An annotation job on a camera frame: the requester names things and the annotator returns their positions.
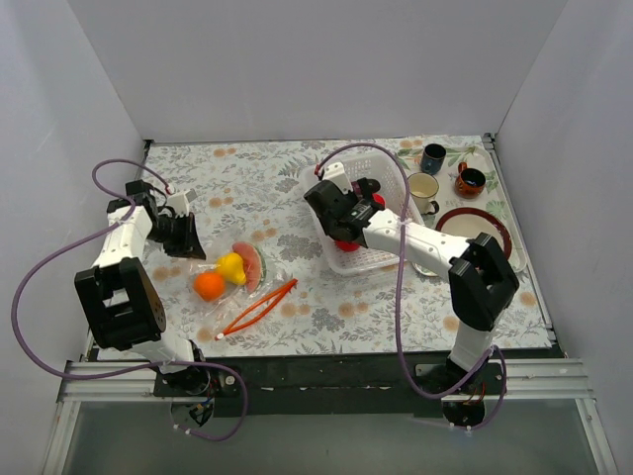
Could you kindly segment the red fake apple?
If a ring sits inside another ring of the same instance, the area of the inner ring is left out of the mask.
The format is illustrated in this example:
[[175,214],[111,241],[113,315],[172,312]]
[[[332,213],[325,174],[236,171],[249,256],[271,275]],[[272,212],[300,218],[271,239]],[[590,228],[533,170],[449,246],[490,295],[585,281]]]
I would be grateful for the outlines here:
[[335,245],[343,252],[354,252],[360,248],[360,245],[355,242],[346,242],[342,240],[336,240]]

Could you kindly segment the yellow fake lemon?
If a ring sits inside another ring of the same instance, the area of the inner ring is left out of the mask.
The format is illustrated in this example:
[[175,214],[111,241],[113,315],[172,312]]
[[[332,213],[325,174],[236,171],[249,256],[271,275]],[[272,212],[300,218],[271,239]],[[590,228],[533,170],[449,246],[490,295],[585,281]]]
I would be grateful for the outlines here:
[[233,285],[246,284],[246,273],[242,257],[236,252],[230,252],[216,261],[216,272]]

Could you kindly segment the fake watermelon slice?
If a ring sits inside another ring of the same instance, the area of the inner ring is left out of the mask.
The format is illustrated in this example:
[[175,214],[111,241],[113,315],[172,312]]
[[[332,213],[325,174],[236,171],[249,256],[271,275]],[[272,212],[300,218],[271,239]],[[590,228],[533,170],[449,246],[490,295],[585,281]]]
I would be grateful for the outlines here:
[[266,264],[257,246],[245,241],[232,245],[232,250],[238,253],[244,263],[246,273],[245,289],[248,294],[254,293],[266,277]]

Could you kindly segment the clear zip bag orange seal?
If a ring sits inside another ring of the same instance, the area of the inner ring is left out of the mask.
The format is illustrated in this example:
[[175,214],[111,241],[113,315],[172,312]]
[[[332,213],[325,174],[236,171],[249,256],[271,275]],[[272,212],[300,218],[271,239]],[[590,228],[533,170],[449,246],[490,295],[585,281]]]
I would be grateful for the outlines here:
[[237,241],[210,260],[191,264],[188,287],[199,323],[196,341],[219,341],[254,326],[297,284],[248,241]]

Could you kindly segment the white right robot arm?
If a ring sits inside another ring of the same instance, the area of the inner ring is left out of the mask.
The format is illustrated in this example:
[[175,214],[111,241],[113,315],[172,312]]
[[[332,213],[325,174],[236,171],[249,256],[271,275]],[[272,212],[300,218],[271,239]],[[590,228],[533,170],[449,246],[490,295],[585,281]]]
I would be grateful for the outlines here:
[[[484,233],[454,237],[408,222],[376,202],[365,189],[358,197],[323,179],[304,195],[323,232],[335,240],[396,255],[396,347],[401,367],[413,391],[427,399],[470,393],[484,380],[482,366],[497,349],[492,345],[499,316],[509,306],[519,282],[497,241]],[[455,343],[441,375],[447,388],[423,390],[412,379],[402,348],[401,307],[404,262],[420,265],[449,283],[452,308],[460,321]]]

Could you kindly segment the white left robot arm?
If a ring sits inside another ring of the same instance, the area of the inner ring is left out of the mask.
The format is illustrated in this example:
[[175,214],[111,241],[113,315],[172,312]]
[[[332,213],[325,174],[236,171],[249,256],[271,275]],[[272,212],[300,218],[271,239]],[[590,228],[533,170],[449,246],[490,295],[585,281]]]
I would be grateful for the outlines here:
[[198,396],[211,385],[201,349],[167,326],[163,304],[141,258],[150,240],[170,257],[205,260],[195,216],[193,191],[156,204],[155,188],[142,180],[126,184],[126,197],[110,201],[106,234],[92,266],[75,275],[74,285],[96,343],[103,349],[130,351],[157,366],[169,387]]

